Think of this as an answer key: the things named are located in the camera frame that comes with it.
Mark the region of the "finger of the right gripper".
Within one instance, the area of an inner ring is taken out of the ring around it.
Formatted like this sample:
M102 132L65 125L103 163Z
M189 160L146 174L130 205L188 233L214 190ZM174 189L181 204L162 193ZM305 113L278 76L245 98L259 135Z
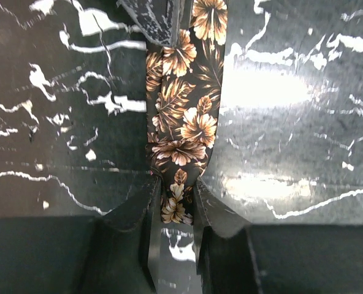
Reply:
M192 18L193 0L119 0L144 36L153 44L176 47Z

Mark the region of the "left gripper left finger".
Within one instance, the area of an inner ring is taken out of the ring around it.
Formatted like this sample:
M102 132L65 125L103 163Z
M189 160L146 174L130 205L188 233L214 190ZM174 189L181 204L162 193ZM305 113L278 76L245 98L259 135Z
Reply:
M154 293L149 239L160 190L151 178L102 217L0 219L0 293Z

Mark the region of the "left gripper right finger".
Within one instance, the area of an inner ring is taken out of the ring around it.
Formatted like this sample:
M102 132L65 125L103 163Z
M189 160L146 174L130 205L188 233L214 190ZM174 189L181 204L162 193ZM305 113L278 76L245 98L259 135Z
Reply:
M204 293L363 293L363 225L253 224L193 187Z

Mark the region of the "brown floral patterned tie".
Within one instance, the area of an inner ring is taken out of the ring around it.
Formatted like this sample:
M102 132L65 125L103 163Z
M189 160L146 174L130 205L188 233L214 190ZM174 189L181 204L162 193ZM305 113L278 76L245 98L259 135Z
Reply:
M148 44L147 158L162 181L161 220L193 223L193 187L218 127L228 3L196 0L174 47Z

